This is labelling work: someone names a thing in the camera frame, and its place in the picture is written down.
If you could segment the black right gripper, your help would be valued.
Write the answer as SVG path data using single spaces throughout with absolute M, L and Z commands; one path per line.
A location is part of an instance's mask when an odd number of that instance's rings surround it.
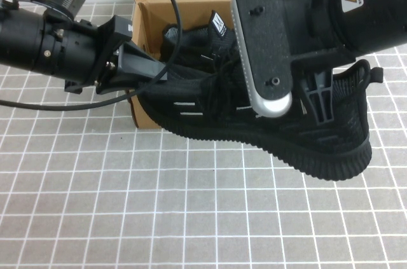
M 329 0 L 280 0 L 284 10 L 292 67 L 332 69 L 355 62 L 355 54 L 337 33 Z M 315 123 L 330 123 L 333 116 L 333 72 L 306 72 L 299 94 L 307 115 Z

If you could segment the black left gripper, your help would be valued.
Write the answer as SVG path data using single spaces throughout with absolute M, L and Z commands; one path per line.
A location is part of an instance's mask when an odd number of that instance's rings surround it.
M 79 54 L 85 65 L 75 70 L 77 78 L 65 80 L 66 92 L 80 94 L 92 85 L 97 94 L 135 89 L 138 82 L 148 82 L 165 68 L 133 43 L 132 23 L 123 17 L 113 16 L 96 28 L 91 39 L 96 47 Z

